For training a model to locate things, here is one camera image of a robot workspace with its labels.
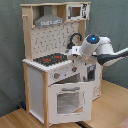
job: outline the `cabinet door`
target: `cabinet door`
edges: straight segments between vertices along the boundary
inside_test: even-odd
[[[54,84],[49,87],[49,123],[91,120],[93,82]]]

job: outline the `stovetop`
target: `stovetop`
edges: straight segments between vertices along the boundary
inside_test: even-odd
[[[67,60],[68,59],[66,55],[61,53],[54,53],[51,55],[36,58],[33,61],[48,67],[57,63],[67,61]]]

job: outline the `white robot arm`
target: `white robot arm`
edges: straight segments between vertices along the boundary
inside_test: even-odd
[[[110,39],[95,34],[88,35],[81,46],[73,46],[67,56],[69,60],[89,64],[95,64],[98,61],[103,66],[110,66],[126,57],[128,57],[128,48],[114,53]]]

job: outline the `wooden play kitchen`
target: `wooden play kitchen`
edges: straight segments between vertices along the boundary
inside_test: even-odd
[[[101,95],[102,68],[67,60],[68,45],[81,45],[90,2],[22,4],[26,107],[48,128],[91,120]]]

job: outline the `upper cabinet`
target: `upper cabinet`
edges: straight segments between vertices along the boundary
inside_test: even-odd
[[[90,3],[74,3],[57,6],[57,15],[67,21],[89,19]]]
[[[87,20],[90,2],[22,4],[23,21],[33,27]]]

